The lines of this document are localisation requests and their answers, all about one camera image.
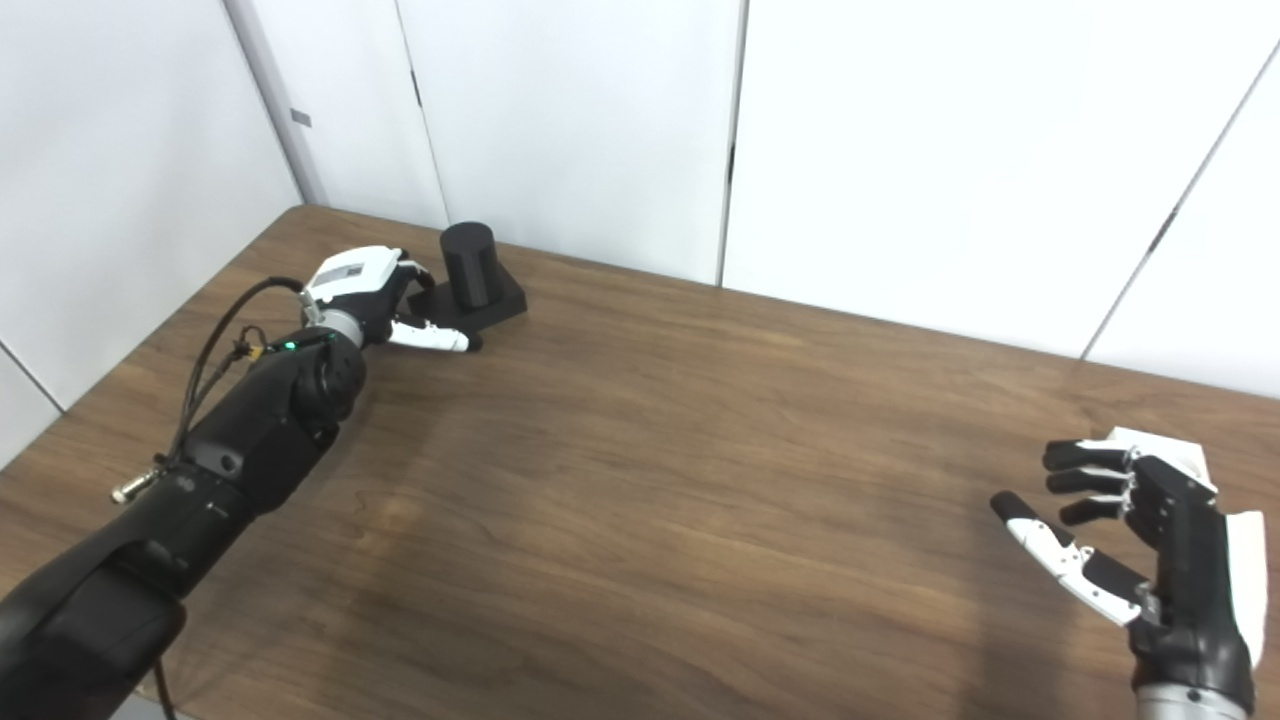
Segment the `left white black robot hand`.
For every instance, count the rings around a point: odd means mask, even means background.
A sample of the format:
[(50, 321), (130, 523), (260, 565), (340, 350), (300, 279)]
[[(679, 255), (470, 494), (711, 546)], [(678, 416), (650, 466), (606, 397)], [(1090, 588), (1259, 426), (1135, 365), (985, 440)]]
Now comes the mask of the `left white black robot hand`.
[(456, 354), (483, 348), (475, 333), (403, 313), (412, 288), (430, 291), (436, 282), (407, 251), (388, 246), (346, 250), (325, 259), (306, 283), (302, 323), (334, 331), (361, 348), (385, 343)]

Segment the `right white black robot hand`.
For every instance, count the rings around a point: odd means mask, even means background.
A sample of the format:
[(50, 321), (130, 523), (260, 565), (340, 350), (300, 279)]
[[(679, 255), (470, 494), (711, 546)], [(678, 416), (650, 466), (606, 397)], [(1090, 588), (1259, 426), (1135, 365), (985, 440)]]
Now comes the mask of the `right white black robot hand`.
[[(1056, 520), (1004, 489), (989, 506), (1015, 542), (1075, 600), (1125, 629), (1138, 719), (1251, 719), (1268, 612), (1266, 520), (1224, 512), (1203, 448), (1117, 427), (1044, 446), (1044, 486), (1074, 495)], [(1114, 519), (1152, 548), (1153, 577), (1079, 543)]]

